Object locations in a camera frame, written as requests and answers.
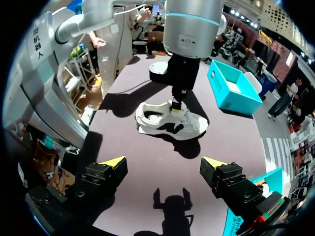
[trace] black sneaker logo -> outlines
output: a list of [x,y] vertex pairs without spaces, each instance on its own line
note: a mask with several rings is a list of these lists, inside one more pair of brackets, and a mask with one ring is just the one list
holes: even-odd
[[159,127],[157,130],[166,130],[169,133],[177,134],[183,128],[184,128],[184,126],[182,124],[177,125],[175,128],[174,123],[166,123],[166,124],[162,125],[161,127]]

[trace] screen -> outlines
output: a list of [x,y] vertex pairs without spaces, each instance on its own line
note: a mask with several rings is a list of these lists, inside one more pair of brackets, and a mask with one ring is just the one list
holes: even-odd
[[159,11],[159,5],[153,4],[152,14],[156,15]]

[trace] yellow sign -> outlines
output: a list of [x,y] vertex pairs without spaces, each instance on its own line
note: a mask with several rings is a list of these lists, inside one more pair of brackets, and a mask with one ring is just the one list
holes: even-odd
[[262,30],[259,31],[259,34],[266,39],[268,43],[272,44],[272,39],[269,38]]

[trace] chair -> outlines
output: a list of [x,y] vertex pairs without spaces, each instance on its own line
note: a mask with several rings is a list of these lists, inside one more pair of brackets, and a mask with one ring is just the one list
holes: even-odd
[[244,75],[250,81],[257,94],[260,94],[262,91],[262,85],[260,84],[258,79],[251,72],[245,72]]
[[248,58],[246,64],[243,66],[247,71],[255,74],[258,69],[258,63],[252,58]]

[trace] sign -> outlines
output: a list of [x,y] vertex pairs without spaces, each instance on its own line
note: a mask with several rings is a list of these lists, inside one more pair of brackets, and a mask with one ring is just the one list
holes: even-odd
[[259,30],[259,34],[260,34],[264,39],[266,39],[269,44],[272,44],[272,42],[273,42],[272,39],[269,38],[262,30]]
[[53,53],[50,44],[50,38],[53,36],[51,25],[52,15],[47,12],[35,20],[27,35],[26,44],[33,69]]

